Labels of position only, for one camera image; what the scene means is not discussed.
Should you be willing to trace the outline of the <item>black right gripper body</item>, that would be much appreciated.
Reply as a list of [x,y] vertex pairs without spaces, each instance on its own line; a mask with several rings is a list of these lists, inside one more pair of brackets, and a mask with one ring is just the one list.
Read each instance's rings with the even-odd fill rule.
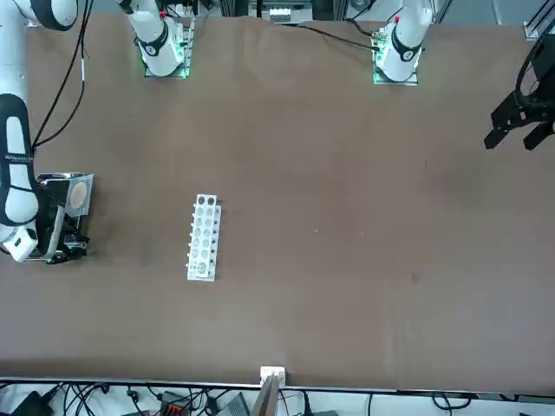
[[40,257],[54,256],[62,231],[65,210],[61,205],[45,205],[37,216],[37,249]]

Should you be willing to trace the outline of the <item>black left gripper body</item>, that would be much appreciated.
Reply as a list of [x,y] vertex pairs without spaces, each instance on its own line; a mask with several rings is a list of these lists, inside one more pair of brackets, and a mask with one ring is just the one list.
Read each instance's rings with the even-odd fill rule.
[[554,93],[554,34],[548,34],[536,43],[532,58],[532,69],[536,81],[532,84],[532,94]]

